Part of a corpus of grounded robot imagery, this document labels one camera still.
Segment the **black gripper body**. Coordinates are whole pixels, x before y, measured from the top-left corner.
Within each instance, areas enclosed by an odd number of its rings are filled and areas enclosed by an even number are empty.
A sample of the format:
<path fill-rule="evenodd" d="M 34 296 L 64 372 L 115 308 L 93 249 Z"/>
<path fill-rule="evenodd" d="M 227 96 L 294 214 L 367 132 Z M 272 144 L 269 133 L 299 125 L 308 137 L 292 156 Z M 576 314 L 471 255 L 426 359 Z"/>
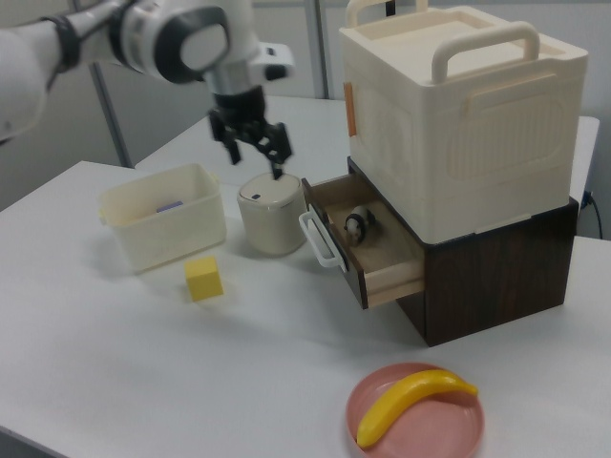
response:
<path fill-rule="evenodd" d="M 260 154 L 269 148 L 284 153 L 284 163 L 292 156 L 286 127 L 265 119 L 262 86 L 241 94 L 214 94 L 216 106 L 209 112 L 213 138 L 224 146 L 231 139 L 253 146 Z"/>

